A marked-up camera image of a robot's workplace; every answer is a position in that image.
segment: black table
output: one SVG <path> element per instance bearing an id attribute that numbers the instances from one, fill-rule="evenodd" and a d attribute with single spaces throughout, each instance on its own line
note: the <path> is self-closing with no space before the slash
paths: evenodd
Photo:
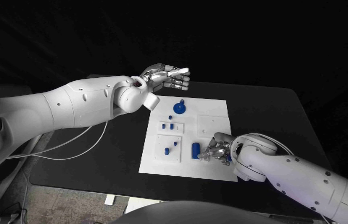
<path id="1" fill-rule="evenodd" d="M 163 88 L 158 95 L 225 99 L 233 135 L 263 133 L 277 139 L 295 155 L 331 170 L 298 96 L 290 89 L 192 82 L 189 91 Z M 108 122 L 104 137 L 81 157 L 41 159 L 31 175 L 35 185 L 158 200 L 197 200 L 277 215 L 318 218 L 318 214 L 285 196 L 269 181 L 238 182 L 139 173 L 150 111 L 142 107 Z M 45 153 L 71 157 L 100 138 L 104 124 L 72 143 Z M 54 133 L 48 148 L 74 138 L 83 129 Z"/>

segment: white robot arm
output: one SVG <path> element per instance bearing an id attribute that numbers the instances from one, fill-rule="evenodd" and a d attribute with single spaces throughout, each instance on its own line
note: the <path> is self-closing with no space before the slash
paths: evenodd
<path id="1" fill-rule="evenodd" d="M 150 66 L 140 77 L 114 76 L 72 81 L 55 90 L 0 98 L 0 163 L 35 136 L 97 125 L 145 105 L 153 110 L 162 86 L 188 89 L 189 69 Z"/>
<path id="2" fill-rule="evenodd" d="M 201 158 L 212 156 L 224 165 L 234 162 L 234 174 L 246 181 L 269 179 L 275 188 L 324 216 L 340 224 L 348 223 L 348 185 L 347 179 L 312 164 L 285 147 L 290 155 L 276 155 L 280 144 L 260 134 L 247 134 L 237 138 L 215 133 Z"/>

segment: small blue piece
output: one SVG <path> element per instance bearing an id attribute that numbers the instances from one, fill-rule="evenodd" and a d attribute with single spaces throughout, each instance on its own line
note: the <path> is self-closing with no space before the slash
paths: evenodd
<path id="1" fill-rule="evenodd" d="M 201 145 L 199 143 L 192 143 L 192 159 L 199 159 L 198 154 L 201 153 Z"/>
<path id="2" fill-rule="evenodd" d="M 185 105 L 184 105 L 184 99 L 181 100 L 181 102 L 179 103 L 176 103 L 175 104 L 175 106 L 173 106 L 173 111 L 176 112 L 176 114 L 184 114 L 185 113 L 185 111 L 186 111 L 186 107 L 185 107 Z"/>

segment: table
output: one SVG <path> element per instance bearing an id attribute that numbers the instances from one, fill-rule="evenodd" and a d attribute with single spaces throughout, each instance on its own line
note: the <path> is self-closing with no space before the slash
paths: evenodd
<path id="1" fill-rule="evenodd" d="M 254 132 L 272 136 L 295 155 L 331 170 L 296 93 L 290 89 L 192 82 L 188 91 L 163 88 L 156 94 L 225 99 L 234 136 Z M 98 145 L 81 157 L 65 161 L 41 159 L 31 182 L 147 199 L 207 201 L 260 213 L 319 218 L 273 188 L 267 180 L 227 182 L 139 173 L 149 114 L 150 111 L 142 107 L 137 112 L 111 120 Z M 100 138 L 103 129 L 104 124 L 94 126 L 72 143 L 45 153 L 45 156 L 65 158 L 83 153 Z M 84 130 L 55 131 L 48 148 Z"/>

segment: white cable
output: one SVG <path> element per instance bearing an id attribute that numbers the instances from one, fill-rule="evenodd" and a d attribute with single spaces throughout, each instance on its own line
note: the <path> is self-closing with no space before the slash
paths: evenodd
<path id="1" fill-rule="evenodd" d="M 23 169 L 22 169 L 22 173 L 23 173 L 23 176 L 25 176 L 26 181 L 28 181 L 28 186 L 26 186 L 26 194 L 25 194 L 23 205 L 22 205 L 22 212 L 20 212 L 20 224 L 23 224 L 23 209 L 25 209 L 25 205 L 26 205 L 28 187 L 29 187 L 29 180 L 28 180 L 28 176 L 26 176 L 26 174 L 25 174 Z"/>
<path id="2" fill-rule="evenodd" d="M 329 224 L 329 222 L 328 222 L 328 220 L 327 220 L 325 216 L 324 216 L 324 215 L 321 215 L 321 216 L 322 216 L 324 220 L 327 221 L 327 223 Z"/>
<path id="3" fill-rule="evenodd" d="M 32 156 L 32 155 L 38 155 L 38 154 L 41 154 L 41 153 L 44 153 L 44 152 L 48 152 L 48 151 L 51 151 L 51 150 L 62 147 L 62 146 L 67 145 L 70 142 L 72 142 L 83 134 L 85 134 L 85 132 L 87 132 L 91 128 L 93 128 L 93 126 L 91 126 L 75 138 L 72 138 L 70 141 L 67 141 L 67 142 L 62 143 L 61 145 L 58 145 L 58 146 L 55 146 L 55 147 L 44 150 L 44 151 L 39 151 L 39 152 L 36 152 L 36 153 L 31 153 L 31 154 L 28 154 L 28 155 L 12 155 L 12 156 L 7 157 L 7 159 L 15 159 L 15 158 L 22 158 L 22 157 L 28 157 L 28 156 Z"/>
<path id="4" fill-rule="evenodd" d="M 250 133 L 250 134 L 251 135 L 259 135 L 259 136 L 264 137 L 266 139 L 269 139 L 272 142 L 275 142 L 285 149 L 285 151 L 288 152 L 289 155 L 295 155 L 292 153 L 292 151 L 289 150 L 289 148 L 276 139 L 273 139 L 267 135 L 263 135 L 263 134 L 259 134 L 259 133 Z"/>
<path id="5" fill-rule="evenodd" d="M 103 135 L 104 135 L 106 129 L 107 129 L 107 122 L 106 122 L 106 127 L 104 127 L 104 130 L 103 130 L 103 133 L 101 133 L 101 136 L 100 136 L 98 141 L 95 142 L 95 144 L 93 145 L 93 147 L 91 147 L 84 153 L 81 153 L 80 155 L 72 156 L 72 157 L 70 157 L 70 158 L 64 158 L 64 159 L 55 159 L 55 158 L 49 158 L 49 157 L 41 156 L 41 155 L 35 155 L 35 156 L 42 157 L 42 158 L 49 159 L 49 160 L 70 160 L 70 159 L 74 159 L 74 158 L 80 157 L 80 156 L 84 155 L 84 154 L 94 148 L 94 146 L 98 144 L 98 142 L 100 142 L 100 140 L 101 140 L 101 137 L 103 137 Z"/>

